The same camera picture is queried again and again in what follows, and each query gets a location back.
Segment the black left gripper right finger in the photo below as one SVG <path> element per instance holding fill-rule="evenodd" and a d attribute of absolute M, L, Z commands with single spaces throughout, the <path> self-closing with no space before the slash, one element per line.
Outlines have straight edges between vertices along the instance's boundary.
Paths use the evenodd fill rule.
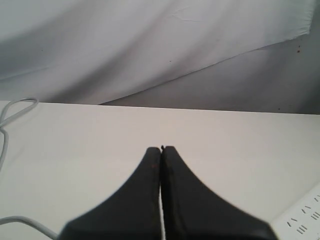
<path fill-rule="evenodd" d="M 270 225 L 210 190 L 173 146 L 162 147 L 161 201 L 167 240 L 275 240 Z"/>

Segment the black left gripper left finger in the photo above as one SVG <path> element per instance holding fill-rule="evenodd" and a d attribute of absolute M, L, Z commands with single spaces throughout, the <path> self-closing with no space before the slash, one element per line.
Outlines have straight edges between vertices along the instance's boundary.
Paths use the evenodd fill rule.
<path fill-rule="evenodd" d="M 161 151 L 149 147 L 128 180 L 107 200 L 69 221 L 60 240 L 160 240 Z"/>

